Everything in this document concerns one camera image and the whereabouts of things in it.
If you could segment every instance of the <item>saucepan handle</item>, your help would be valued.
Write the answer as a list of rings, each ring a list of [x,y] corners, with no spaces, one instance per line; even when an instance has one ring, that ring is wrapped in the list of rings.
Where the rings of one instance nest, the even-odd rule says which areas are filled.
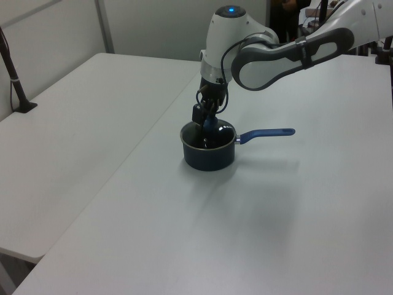
[[[295,129],[285,128],[285,129],[258,129],[243,133],[238,136],[236,139],[236,143],[244,144],[256,137],[265,137],[265,136],[290,136],[295,134]]]

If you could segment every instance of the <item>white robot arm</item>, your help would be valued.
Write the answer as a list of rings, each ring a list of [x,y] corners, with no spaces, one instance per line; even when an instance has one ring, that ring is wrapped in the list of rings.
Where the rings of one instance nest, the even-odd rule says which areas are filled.
[[[335,58],[349,49],[393,35],[392,0],[344,0],[313,34],[277,47],[278,38],[244,9],[221,7],[214,14],[202,51],[201,75],[210,83],[231,77],[245,89],[262,90],[288,74]]]

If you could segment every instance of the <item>black pole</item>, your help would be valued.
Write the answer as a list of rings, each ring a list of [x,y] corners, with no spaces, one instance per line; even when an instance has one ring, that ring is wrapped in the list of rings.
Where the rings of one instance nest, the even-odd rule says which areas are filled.
[[[321,0],[321,9],[319,10],[319,24],[323,23],[326,19],[327,1],[328,0]]]
[[[377,48],[378,53],[375,58],[375,63],[377,65],[389,65],[390,64],[392,39],[393,39],[392,36],[387,37],[385,39],[385,43],[383,45],[383,48],[382,49],[380,47]]]
[[[22,85],[19,81],[19,77],[17,71],[15,70],[14,64],[12,63],[11,55],[9,52],[9,48],[7,47],[6,40],[4,39],[4,33],[0,28],[0,53],[2,59],[4,60],[4,64],[8,70],[8,74],[10,76],[12,85],[14,86],[15,92],[19,98],[19,108],[15,109],[15,112],[27,113],[30,110],[34,109],[37,104],[31,103],[27,100],[25,92],[23,91]]]

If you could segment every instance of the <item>white table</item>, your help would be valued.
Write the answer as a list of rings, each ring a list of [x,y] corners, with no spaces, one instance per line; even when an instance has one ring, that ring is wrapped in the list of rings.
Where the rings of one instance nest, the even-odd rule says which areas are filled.
[[[0,253],[38,262],[199,63],[98,54],[0,123]]]
[[[199,81],[15,295],[392,294],[389,68],[344,56],[262,92],[231,82],[221,118],[239,132],[297,132],[237,146],[211,173],[184,162],[179,139]]]

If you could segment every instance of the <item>blue saucepan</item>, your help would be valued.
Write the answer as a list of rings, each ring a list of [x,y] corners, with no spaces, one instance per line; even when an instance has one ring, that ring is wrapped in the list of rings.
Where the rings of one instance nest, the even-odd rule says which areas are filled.
[[[182,128],[180,138],[183,142],[184,160],[191,167],[202,171],[216,171],[234,161],[235,144],[244,144],[256,137],[293,134],[295,130],[287,128],[260,129],[236,135],[236,130],[231,124],[224,120],[216,120],[213,127],[203,130],[198,124],[190,122]]]

